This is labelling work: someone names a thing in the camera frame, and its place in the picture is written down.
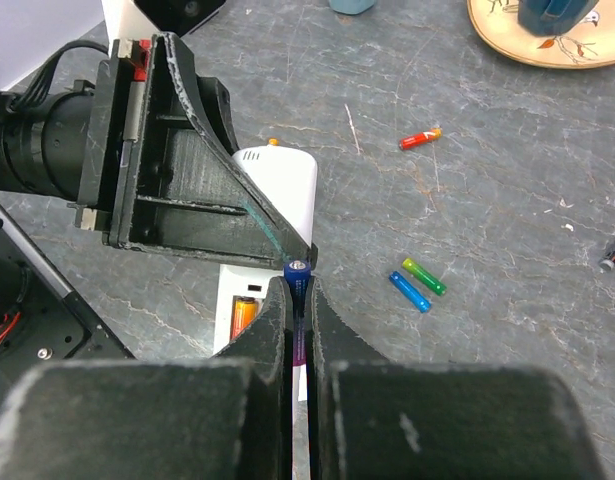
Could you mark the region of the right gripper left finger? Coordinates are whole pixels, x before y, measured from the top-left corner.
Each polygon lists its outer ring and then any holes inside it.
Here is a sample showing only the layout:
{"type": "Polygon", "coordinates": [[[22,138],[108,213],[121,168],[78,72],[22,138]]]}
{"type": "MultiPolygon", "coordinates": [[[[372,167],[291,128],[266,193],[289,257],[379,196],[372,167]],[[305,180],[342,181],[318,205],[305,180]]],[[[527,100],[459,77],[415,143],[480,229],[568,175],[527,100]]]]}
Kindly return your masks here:
{"type": "Polygon", "coordinates": [[[289,288],[212,358],[28,370],[0,411],[0,479],[288,479],[289,288]]]}

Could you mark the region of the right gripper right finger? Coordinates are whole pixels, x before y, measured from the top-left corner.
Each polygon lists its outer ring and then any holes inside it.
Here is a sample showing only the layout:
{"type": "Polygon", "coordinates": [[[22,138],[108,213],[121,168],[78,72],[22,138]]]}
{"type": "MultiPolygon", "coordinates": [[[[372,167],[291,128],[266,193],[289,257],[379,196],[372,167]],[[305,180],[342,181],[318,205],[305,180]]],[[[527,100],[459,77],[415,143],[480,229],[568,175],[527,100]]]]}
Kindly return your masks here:
{"type": "Polygon", "coordinates": [[[306,299],[315,479],[602,479],[581,408],[532,365],[399,363],[306,299]]]}

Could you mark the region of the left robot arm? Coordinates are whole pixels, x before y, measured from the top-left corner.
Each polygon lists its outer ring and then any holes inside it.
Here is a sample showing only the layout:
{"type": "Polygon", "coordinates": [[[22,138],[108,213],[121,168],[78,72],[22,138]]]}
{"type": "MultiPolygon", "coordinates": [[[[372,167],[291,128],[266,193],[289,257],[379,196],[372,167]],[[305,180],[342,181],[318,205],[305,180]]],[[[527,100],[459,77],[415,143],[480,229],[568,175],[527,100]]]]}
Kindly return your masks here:
{"type": "Polygon", "coordinates": [[[229,92],[196,73],[177,35],[118,40],[95,82],[51,94],[58,62],[25,92],[0,91],[0,191],[92,212],[117,249],[270,269],[317,260],[236,161],[229,92]]]}

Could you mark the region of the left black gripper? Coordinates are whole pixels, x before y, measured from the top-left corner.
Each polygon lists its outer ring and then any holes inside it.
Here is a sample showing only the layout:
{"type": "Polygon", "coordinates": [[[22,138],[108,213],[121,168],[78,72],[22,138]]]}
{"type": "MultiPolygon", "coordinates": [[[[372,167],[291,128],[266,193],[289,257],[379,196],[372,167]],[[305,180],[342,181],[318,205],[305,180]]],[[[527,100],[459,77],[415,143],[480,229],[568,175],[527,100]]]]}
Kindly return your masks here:
{"type": "Polygon", "coordinates": [[[174,33],[100,64],[76,198],[106,245],[277,269],[318,258],[236,163],[230,95],[174,33]]]}

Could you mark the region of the purple battery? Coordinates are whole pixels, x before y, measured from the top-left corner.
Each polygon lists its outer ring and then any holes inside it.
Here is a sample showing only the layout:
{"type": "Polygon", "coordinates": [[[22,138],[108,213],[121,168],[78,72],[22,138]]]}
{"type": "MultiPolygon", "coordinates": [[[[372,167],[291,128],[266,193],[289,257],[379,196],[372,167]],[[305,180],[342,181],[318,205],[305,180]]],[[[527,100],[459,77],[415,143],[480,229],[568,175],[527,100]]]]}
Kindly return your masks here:
{"type": "Polygon", "coordinates": [[[307,261],[292,260],[284,266],[283,274],[292,299],[293,366],[300,367],[306,364],[304,315],[311,265],[307,261]]]}

